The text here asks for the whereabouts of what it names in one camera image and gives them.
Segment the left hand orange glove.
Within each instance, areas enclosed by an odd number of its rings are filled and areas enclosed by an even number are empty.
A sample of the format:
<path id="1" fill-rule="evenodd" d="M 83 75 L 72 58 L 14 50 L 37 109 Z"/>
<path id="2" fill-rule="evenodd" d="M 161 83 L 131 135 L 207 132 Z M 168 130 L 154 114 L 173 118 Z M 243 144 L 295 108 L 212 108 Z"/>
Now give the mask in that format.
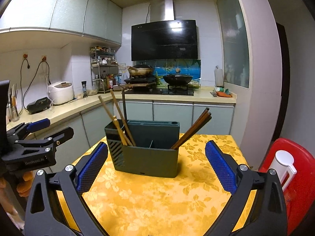
<path id="1" fill-rule="evenodd" d="M 23 180 L 17 185 L 17 193 L 19 193 L 20 197 L 28 197 L 34 180 L 34 173 L 27 171 L 23 174 L 22 178 Z M 5 196 L 4 189 L 6 185 L 7 181 L 1 177 L 1 196 Z"/>

